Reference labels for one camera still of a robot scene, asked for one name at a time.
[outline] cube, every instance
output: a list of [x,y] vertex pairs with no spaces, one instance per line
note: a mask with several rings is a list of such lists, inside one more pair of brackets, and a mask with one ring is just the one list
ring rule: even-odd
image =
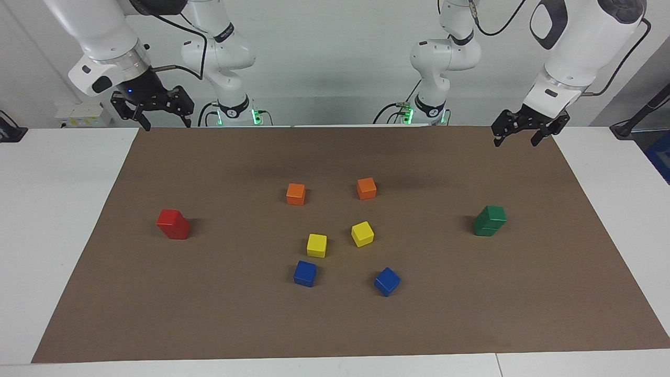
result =
[[386,267],[375,279],[375,288],[384,296],[391,296],[391,293],[398,288],[400,277],[390,268]]
[[158,215],[156,225],[170,239],[187,239],[191,225],[176,209],[164,209]]
[[370,223],[364,221],[351,227],[351,237],[354,239],[356,246],[362,248],[365,245],[371,244],[375,240],[375,233],[373,232]]
[[290,205],[305,205],[306,192],[304,184],[289,184],[289,188],[286,190],[286,203]]
[[507,216],[502,207],[489,205],[474,220],[474,234],[482,237],[494,235],[505,223]]
[[297,263],[293,273],[293,281],[296,284],[313,287],[316,279],[316,265],[303,260]]
[[307,255],[313,258],[325,258],[327,243],[328,237],[325,235],[310,234],[307,240]]
[[377,186],[372,178],[359,179],[356,185],[358,198],[362,201],[372,199],[377,196]]

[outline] white table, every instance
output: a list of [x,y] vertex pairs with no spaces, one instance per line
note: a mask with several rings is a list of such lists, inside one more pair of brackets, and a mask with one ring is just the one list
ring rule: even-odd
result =
[[[33,129],[0,144],[0,376],[670,375],[670,350],[26,365],[136,133]],[[556,140],[668,332],[670,186],[606,128],[571,127]]]

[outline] green block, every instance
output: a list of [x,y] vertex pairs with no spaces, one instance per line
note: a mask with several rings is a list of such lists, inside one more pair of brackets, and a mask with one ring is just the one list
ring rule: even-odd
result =
[[502,207],[489,205],[474,220],[475,229],[500,229],[507,222],[505,210]]
[[479,235],[480,237],[490,237],[494,235],[497,231],[498,231],[497,229],[479,228],[474,230],[474,234]]

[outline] blue block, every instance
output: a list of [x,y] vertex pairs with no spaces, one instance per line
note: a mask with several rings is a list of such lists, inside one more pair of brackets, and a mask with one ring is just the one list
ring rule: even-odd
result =
[[314,279],[316,278],[316,265],[309,262],[300,261],[295,267],[293,273],[293,281],[296,284],[313,287]]
[[665,181],[670,184],[670,133],[649,147],[645,155],[665,178]]
[[398,284],[400,284],[400,277],[388,267],[375,279],[375,287],[386,297],[391,296],[391,293],[398,287]]

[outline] black stand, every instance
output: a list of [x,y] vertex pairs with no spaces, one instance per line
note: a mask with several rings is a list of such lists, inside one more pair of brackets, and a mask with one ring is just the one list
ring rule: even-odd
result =
[[18,143],[26,132],[28,128],[14,127],[0,117],[0,143]]
[[637,126],[647,115],[652,113],[654,110],[657,110],[668,97],[670,97],[670,84],[666,85],[665,88],[663,88],[663,90],[656,95],[656,97],[652,98],[651,101],[649,101],[625,124],[611,126],[610,129],[612,130],[614,136],[616,136],[616,138],[619,140],[628,140],[632,129],[635,128],[635,126]]

